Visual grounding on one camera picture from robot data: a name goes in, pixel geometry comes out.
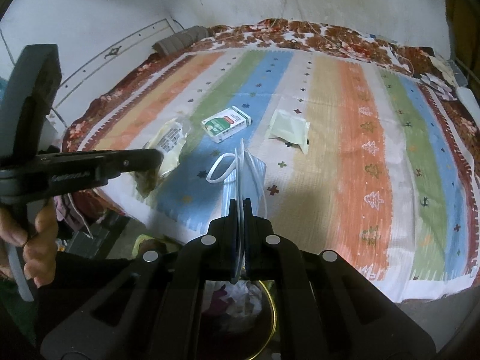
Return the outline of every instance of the blue stripe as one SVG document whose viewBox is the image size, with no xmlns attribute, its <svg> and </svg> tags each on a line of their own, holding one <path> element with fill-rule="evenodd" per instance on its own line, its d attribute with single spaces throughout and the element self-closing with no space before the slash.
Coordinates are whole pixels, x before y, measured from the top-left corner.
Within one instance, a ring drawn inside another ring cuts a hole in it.
<svg viewBox="0 0 480 360">
<path fill-rule="evenodd" d="M 467 264 L 468 229 L 465 212 L 467 206 L 465 193 L 458 177 L 457 166 L 450 152 L 450 147 L 423 94 L 418 86 L 407 78 L 400 78 L 400 82 L 404 86 L 413 106 L 425 120 L 429 140 L 435 153 L 447 211 L 447 242 L 444 251 L 445 272 L 448 273 L 448 279 L 453 279 L 464 273 L 463 271 Z M 459 231 L 455 231 L 457 225 L 460 226 Z"/>
<path fill-rule="evenodd" d="M 212 155 L 212 152 L 233 153 L 235 148 L 239 147 L 241 138 L 246 140 L 248 147 L 248 141 L 257 130 L 272 93 L 275 92 L 292 56 L 292 52 L 286 51 L 265 53 L 251 76 L 227 104 L 227 107 L 235 105 L 244 110 L 251 117 L 251 126 L 220 143 L 215 143 L 204 135 L 199 145 L 181 160 L 177 169 L 163 183 L 157 197 L 158 211 L 183 224 L 189 221 L 188 228 L 193 231 L 200 231 L 202 234 L 206 232 L 210 216 L 221 196 L 223 184 L 210 184 L 199 175 L 208 172 L 218 158 Z"/>
</svg>

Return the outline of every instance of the human hand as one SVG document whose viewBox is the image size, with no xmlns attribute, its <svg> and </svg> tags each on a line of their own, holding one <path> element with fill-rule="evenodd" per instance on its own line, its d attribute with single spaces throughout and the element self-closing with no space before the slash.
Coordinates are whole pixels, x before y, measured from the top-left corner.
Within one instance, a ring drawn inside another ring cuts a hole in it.
<svg viewBox="0 0 480 360">
<path fill-rule="evenodd" d="M 27 280 L 33 278 L 35 285 L 41 287 L 55 278 L 58 224 L 53 199 L 38 212 L 35 230 L 37 234 L 27 242 L 27 232 L 5 208 L 0 207 L 0 238 L 11 245 L 23 247 L 25 277 Z M 13 278 L 3 247 L 0 248 L 0 272 Z"/>
</svg>

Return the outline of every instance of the metal screw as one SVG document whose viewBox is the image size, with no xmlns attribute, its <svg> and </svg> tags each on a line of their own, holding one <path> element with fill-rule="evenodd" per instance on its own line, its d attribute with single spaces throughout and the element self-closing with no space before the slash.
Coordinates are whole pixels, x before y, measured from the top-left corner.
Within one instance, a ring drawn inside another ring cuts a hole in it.
<svg viewBox="0 0 480 360">
<path fill-rule="evenodd" d="M 280 237 L 275 234 L 267 235 L 267 237 L 265 238 L 265 241 L 267 242 L 267 244 L 277 245 L 280 243 Z"/>
<path fill-rule="evenodd" d="M 333 263 L 337 260 L 338 254 L 336 254 L 333 250 L 326 250 L 323 252 L 322 257 L 325 261 Z"/>
<path fill-rule="evenodd" d="M 143 259 L 147 263 L 153 263 L 157 258 L 158 258 L 158 253 L 155 250 L 149 250 L 143 254 Z"/>
<path fill-rule="evenodd" d="M 213 245 L 217 239 L 213 235 L 204 235 L 202 237 L 202 244 L 203 245 Z"/>
</svg>

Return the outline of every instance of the face mask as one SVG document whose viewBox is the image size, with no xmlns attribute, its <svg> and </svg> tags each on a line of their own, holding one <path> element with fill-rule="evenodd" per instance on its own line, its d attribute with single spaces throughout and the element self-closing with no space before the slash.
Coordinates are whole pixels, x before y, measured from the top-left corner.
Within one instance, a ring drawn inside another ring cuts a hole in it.
<svg viewBox="0 0 480 360">
<path fill-rule="evenodd" d="M 212 180 L 212 174 L 224 159 L 232 159 L 229 168 L 222 176 Z M 237 200 L 238 217 L 243 219 L 244 199 L 250 199 L 251 209 L 255 216 L 267 217 L 267 207 L 263 183 L 265 181 L 266 164 L 254 157 L 244 147 L 243 139 L 240 148 L 235 149 L 235 154 L 226 153 L 220 156 L 207 175 L 209 183 L 223 182 L 222 216 L 229 214 L 230 199 Z"/>
</svg>

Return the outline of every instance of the green stripe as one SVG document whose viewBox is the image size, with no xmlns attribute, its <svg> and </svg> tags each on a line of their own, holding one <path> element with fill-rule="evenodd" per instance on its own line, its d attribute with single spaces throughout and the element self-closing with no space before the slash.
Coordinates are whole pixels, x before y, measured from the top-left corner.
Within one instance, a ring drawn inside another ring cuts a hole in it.
<svg viewBox="0 0 480 360">
<path fill-rule="evenodd" d="M 439 280 L 445 268 L 443 251 L 446 247 L 447 232 L 446 203 L 428 128 L 399 78 L 395 74 L 386 72 L 382 73 L 382 78 L 395 114 L 405 132 L 406 153 L 418 191 L 419 202 L 416 202 L 416 206 L 422 223 L 415 224 L 416 247 L 411 271 L 412 278 L 418 276 L 418 280 L 426 279 L 430 271 L 428 278 L 432 280 L 436 272 L 435 279 Z"/>
<path fill-rule="evenodd" d="M 205 132 L 201 121 L 227 107 L 230 99 L 248 80 L 265 55 L 266 51 L 247 51 L 236 65 L 220 79 L 212 91 L 203 97 L 202 102 L 190 117 L 191 130 L 183 147 L 182 157 L 191 153 L 202 140 Z"/>
</svg>

